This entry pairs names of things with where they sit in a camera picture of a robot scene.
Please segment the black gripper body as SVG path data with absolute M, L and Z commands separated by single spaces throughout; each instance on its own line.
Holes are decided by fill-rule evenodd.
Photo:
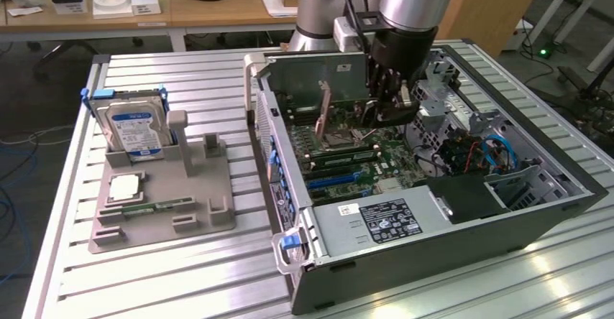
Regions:
M 375 32 L 369 48 L 368 76 L 376 80 L 388 70 L 401 80 L 413 80 L 421 69 L 437 27 L 420 32 L 387 29 Z

